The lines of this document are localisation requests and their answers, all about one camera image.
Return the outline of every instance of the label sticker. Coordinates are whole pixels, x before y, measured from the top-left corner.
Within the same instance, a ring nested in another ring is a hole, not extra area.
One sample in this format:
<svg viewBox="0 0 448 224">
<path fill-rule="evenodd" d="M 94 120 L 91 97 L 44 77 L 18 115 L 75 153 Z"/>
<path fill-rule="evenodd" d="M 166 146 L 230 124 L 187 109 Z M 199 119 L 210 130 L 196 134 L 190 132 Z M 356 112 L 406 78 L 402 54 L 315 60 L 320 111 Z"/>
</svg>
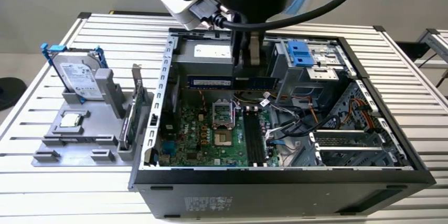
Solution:
<svg viewBox="0 0 448 224">
<path fill-rule="evenodd" d="M 232 81 L 224 80 L 194 80 L 195 86 L 230 86 Z"/>
<path fill-rule="evenodd" d="M 86 99 L 102 99 L 102 92 L 91 68 L 79 63 L 62 63 L 60 67 L 75 93 Z"/>
<path fill-rule="evenodd" d="M 234 197 L 184 197 L 187 211 L 230 211 Z"/>
<path fill-rule="evenodd" d="M 268 104 L 270 104 L 270 100 L 268 100 L 268 99 L 264 99 L 264 100 L 260 102 L 260 105 L 262 105 L 263 107 L 266 107 Z"/>
<path fill-rule="evenodd" d="M 231 46 L 196 45 L 194 56 L 207 58 L 232 58 Z"/>
</svg>

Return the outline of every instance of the motherboard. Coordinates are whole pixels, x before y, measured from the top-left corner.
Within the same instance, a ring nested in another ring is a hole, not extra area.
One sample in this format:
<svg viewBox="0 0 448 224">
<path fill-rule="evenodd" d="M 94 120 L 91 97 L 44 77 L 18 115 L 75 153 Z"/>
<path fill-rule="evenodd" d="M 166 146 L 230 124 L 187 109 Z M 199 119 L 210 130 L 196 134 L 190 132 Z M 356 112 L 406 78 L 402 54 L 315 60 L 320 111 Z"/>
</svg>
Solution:
<svg viewBox="0 0 448 224">
<path fill-rule="evenodd" d="M 198 108 L 183 106 L 176 140 L 163 142 L 162 166 L 252 166 L 251 147 L 247 144 L 244 110 L 232 103 L 219 101 L 214 106 Z M 268 166 L 278 166 L 276 154 L 266 158 L 263 133 L 271 128 L 270 113 L 259 110 L 258 150 Z"/>
</svg>

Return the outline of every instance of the blue tab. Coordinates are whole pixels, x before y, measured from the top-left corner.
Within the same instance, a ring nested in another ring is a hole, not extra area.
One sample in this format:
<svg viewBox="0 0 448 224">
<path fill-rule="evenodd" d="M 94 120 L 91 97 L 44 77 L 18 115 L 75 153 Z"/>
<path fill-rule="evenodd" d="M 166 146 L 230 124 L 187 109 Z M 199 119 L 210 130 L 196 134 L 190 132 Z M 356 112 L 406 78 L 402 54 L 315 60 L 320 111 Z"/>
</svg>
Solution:
<svg viewBox="0 0 448 224">
<path fill-rule="evenodd" d="M 312 67 L 315 65 L 315 60 L 306 42 L 288 41 L 288 51 L 294 59 L 292 64 L 296 67 Z"/>
<path fill-rule="evenodd" d="M 106 57 L 104 57 L 104 50 L 100 46 L 95 48 L 95 52 L 98 53 L 100 63 L 102 63 L 102 68 L 110 68 L 107 65 Z"/>
<path fill-rule="evenodd" d="M 271 141 L 271 143 L 286 145 L 286 141 L 283 141 L 283 140 L 274 140 L 274 141 Z"/>
<path fill-rule="evenodd" d="M 50 51 L 52 52 L 64 52 L 67 50 L 67 46 L 66 45 L 52 45 L 50 48 Z"/>
</svg>

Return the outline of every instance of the slotted metal table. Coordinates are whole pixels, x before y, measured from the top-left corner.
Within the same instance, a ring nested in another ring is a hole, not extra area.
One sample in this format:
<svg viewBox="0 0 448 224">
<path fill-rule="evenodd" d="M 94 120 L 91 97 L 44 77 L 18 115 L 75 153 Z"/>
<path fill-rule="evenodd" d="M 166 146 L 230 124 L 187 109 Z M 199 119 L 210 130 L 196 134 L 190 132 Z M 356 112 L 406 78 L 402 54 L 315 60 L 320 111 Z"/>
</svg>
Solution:
<svg viewBox="0 0 448 224">
<path fill-rule="evenodd" d="M 132 64 L 142 65 L 151 91 L 170 27 L 180 28 L 171 17 L 92 14 L 76 20 L 62 44 L 87 49 L 100 45 L 123 89 L 134 87 Z M 324 24 L 302 24 L 272 32 L 346 37 L 438 184 L 367 217 L 190 221 L 447 223 L 448 102 L 387 32 L 372 26 Z M 166 223 L 155 220 L 140 194 L 128 192 L 131 167 L 32 166 L 32 154 L 63 104 L 62 91 L 62 81 L 46 64 L 0 126 L 0 223 Z"/>
</svg>

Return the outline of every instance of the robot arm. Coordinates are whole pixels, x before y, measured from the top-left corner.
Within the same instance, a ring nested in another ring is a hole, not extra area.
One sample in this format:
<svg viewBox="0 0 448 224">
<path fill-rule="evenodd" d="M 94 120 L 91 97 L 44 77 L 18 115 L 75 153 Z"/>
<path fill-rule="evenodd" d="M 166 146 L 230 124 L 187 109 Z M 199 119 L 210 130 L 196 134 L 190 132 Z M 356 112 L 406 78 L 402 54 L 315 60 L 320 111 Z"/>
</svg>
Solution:
<svg viewBox="0 0 448 224">
<path fill-rule="evenodd" d="M 288 0 L 162 0 L 187 30 L 200 24 L 207 29 L 218 26 L 234 30 L 234 64 L 242 63 L 244 68 L 263 65 L 260 47 L 267 30 L 306 22 L 328 13 L 346 1 L 334 0 L 308 13 L 267 23 L 266 20 L 286 9 Z"/>
</svg>

